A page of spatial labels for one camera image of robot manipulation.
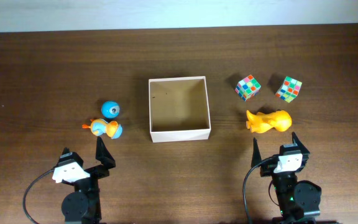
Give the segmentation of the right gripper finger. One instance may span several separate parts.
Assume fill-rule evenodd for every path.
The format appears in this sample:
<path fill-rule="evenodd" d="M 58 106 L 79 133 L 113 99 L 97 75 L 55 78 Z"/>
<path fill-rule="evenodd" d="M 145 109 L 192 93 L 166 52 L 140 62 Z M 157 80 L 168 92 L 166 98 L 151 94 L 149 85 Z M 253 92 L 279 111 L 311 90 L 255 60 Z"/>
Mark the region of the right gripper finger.
<path fill-rule="evenodd" d="M 259 145 L 257 139 L 253 138 L 253 152 L 252 152 L 251 167 L 256 167 L 261 162 L 262 162 L 262 158 L 260 155 Z"/>
<path fill-rule="evenodd" d="M 304 144 L 299 140 L 295 132 L 291 133 L 291 144 L 285 144 L 280 146 L 280 155 L 288 156 L 290 154 L 300 153 L 302 155 L 302 163 L 306 164 L 310 156 L 310 151 L 304 146 Z"/>

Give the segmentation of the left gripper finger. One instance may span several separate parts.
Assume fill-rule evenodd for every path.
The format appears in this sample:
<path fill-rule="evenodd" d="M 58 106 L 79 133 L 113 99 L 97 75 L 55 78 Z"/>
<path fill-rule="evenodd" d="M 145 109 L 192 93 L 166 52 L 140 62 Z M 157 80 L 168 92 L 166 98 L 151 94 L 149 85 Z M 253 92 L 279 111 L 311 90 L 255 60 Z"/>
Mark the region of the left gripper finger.
<path fill-rule="evenodd" d="M 57 162 L 57 167 L 76 162 L 80 167 L 83 167 L 83 159 L 76 153 L 71 152 L 69 148 L 65 147 Z"/>
<path fill-rule="evenodd" d="M 112 169 L 116 166 L 116 161 L 107 150 L 101 137 L 97 137 L 95 158 L 107 169 Z"/>

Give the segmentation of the Rubik's cube one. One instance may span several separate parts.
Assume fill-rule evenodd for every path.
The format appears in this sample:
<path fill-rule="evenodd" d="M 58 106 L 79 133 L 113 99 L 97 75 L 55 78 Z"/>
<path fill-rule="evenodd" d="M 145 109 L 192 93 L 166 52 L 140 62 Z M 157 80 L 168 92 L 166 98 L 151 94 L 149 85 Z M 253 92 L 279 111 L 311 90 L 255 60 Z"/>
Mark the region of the Rubik's cube one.
<path fill-rule="evenodd" d="M 301 81 L 292 77 L 285 77 L 275 96 L 290 103 L 299 95 L 302 84 Z"/>
<path fill-rule="evenodd" d="M 243 101 L 247 101 L 255 96 L 260 89 L 261 84 L 253 75 L 248 75 L 237 83 L 234 90 Z"/>

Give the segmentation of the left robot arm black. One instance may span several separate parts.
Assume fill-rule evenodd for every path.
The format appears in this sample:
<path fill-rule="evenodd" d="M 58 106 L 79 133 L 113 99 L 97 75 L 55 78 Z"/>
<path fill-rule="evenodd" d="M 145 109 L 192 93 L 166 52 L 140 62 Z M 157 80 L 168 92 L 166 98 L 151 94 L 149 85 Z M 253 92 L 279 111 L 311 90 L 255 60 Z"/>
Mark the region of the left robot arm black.
<path fill-rule="evenodd" d="M 98 180 L 108 177 L 116 162 L 101 137 L 96 140 L 95 158 L 100 165 L 84 169 L 83 159 L 66 147 L 57 162 L 52 179 L 74 187 L 62 202 L 65 223 L 99 223 L 102 219 Z"/>

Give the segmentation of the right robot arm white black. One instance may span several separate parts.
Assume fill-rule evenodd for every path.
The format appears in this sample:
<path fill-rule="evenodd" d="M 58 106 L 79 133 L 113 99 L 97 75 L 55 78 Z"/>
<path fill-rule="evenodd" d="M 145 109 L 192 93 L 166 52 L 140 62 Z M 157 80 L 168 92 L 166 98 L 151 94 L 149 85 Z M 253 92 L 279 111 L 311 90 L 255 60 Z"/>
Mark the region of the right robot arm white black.
<path fill-rule="evenodd" d="M 280 146 L 280 152 L 266 159 L 260 156 L 257 140 L 253 140 L 251 168 L 260 168 L 261 177 L 271 177 L 275 187 L 280 217 L 273 223 L 315 223 L 320 215 L 321 187 L 308 181 L 299 181 L 296 174 L 303 170 L 310 151 L 291 134 L 292 143 Z"/>

